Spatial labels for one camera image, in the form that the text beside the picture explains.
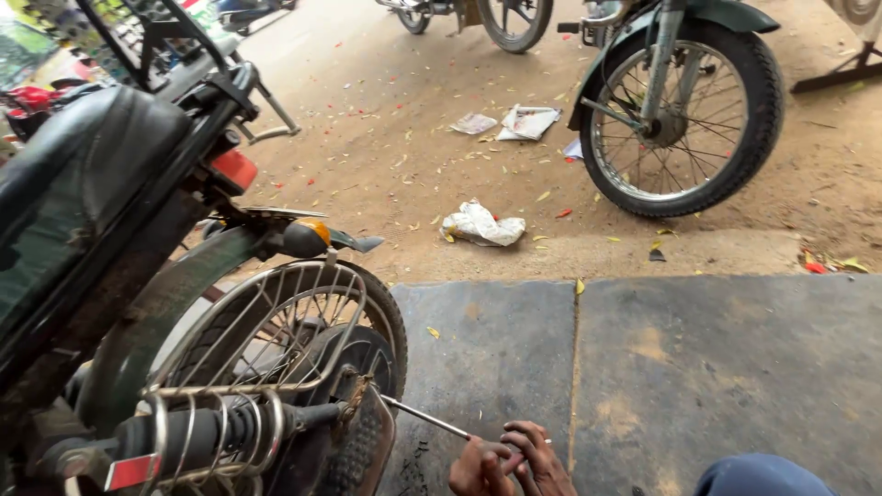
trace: knee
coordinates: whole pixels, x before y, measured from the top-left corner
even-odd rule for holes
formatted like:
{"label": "knee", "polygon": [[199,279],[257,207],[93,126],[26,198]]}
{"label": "knee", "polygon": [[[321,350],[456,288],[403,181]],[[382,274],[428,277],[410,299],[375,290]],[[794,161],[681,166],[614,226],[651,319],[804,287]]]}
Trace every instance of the knee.
{"label": "knee", "polygon": [[775,455],[752,453],[714,462],[695,496],[836,496],[818,476]]}

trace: motorcycle seat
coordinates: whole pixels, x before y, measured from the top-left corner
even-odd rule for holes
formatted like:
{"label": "motorcycle seat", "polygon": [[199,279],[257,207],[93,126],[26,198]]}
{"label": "motorcycle seat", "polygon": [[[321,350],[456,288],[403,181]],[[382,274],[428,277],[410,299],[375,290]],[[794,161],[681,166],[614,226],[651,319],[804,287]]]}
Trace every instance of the motorcycle seat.
{"label": "motorcycle seat", "polygon": [[175,105],[114,86],[53,115],[0,168],[0,328],[98,243],[190,127]]}

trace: sandy ground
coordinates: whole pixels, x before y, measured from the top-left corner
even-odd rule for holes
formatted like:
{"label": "sandy ground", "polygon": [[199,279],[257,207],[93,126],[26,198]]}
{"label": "sandy ground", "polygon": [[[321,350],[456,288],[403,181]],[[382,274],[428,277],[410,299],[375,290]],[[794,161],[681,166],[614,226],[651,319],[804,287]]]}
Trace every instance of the sandy ground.
{"label": "sandy ground", "polygon": [[[751,3],[783,25],[764,39],[788,87],[859,46],[821,0]],[[578,36],[564,40],[554,25],[582,13],[581,2],[558,0],[544,39],[514,56],[479,26],[445,36],[453,18],[435,18],[414,36],[371,0],[338,0],[333,9],[302,0],[241,49],[303,132],[244,148],[260,175],[240,202],[318,210],[353,235],[386,237],[367,256],[345,256],[389,282],[802,271],[797,254],[805,242],[882,266],[882,87],[788,94],[781,140],[745,188],[700,217],[647,221],[595,202],[583,164],[557,153],[575,133],[565,127],[572,104],[554,98],[572,98],[597,51]],[[469,111],[499,117],[515,103],[558,104],[564,117],[541,144],[478,143],[444,131]],[[267,110],[254,127],[276,125]],[[475,151],[490,160],[459,160]],[[545,191],[548,198],[536,202]],[[504,249],[448,244],[430,222],[473,197],[500,217],[526,218],[528,234]],[[556,219],[566,208],[573,213]],[[667,263],[648,263],[658,229],[679,237],[662,239]],[[548,250],[534,248],[536,235],[549,237],[542,240]]]}

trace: hand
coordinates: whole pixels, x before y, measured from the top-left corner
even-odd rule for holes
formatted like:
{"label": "hand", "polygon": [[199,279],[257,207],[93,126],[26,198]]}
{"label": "hand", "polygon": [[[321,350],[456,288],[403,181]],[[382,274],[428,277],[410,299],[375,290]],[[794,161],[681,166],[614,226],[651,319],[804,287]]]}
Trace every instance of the hand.
{"label": "hand", "polygon": [[525,496],[578,496],[564,465],[551,446],[545,443],[548,432],[544,427],[525,420],[516,420],[503,428],[508,433],[503,434],[500,440],[518,447],[533,471],[533,476],[530,477],[525,463],[514,470],[514,476],[524,488]]}
{"label": "hand", "polygon": [[514,496],[514,483],[499,463],[500,457],[511,456],[505,445],[472,436],[453,462],[447,483],[456,496]]}

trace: front fender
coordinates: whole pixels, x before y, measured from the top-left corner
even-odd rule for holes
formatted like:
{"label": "front fender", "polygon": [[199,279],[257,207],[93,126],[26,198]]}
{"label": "front fender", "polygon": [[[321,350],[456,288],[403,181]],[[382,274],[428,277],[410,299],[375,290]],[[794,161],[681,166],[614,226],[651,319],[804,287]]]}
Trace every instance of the front fender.
{"label": "front fender", "polygon": [[[572,110],[570,122],[566,127],[573,131],[578,131],[582,126],[582,112],[585,111],[585,105],[581,103],[583,96],[586,96],[590,84],[594,82],[594,78],[600,77],[601,60],[618,45],[637,36],[647,29],[656,18],[656,9],[642,14],[641,16],[627,21],[630,31],[622,33],[616,39],[603,47],[601,52],[597,54],[597,58],[588,67],[585,76],[582,78],[582,86],[579,89],[579,96],[576,97],[576,104]],[[684,21],[688,19],[701,19],[707,22],[713,22],[724,26],[735,33],[771,33],[779,27],[774,19],[766,15],[760,9],[748,4],[743,4],[739,0],[688,0],[686,3],[686,13]],[[658,33],[658,23],[653,28],[654,33]]]}

